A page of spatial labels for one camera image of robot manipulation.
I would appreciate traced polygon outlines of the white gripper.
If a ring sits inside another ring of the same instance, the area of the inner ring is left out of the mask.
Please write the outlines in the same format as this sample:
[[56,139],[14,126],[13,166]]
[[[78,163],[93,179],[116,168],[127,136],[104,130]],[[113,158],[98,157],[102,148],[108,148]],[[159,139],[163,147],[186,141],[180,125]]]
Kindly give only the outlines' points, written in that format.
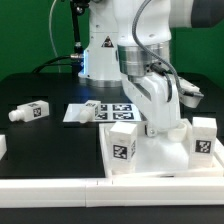
[[172,97],[168,101],[168,82],[155,72],[143,77],[121,74],[121,79],[125,95],[146,119],[146,134],[149,137],[179,125],[180,106],[175,84],[171,84]]

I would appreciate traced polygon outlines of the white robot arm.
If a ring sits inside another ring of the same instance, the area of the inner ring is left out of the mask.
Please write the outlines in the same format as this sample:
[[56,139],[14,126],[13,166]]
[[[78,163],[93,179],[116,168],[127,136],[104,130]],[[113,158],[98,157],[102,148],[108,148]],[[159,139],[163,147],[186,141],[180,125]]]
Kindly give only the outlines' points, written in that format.
[[79,79],[98,87],[121,85],[154,136],[180,123],[180,105],[195,108],[203,94],[184,83],[170,63],[172,28],[209,28],[224,20],[224,0],[70,0],[75,16],[90,9]]

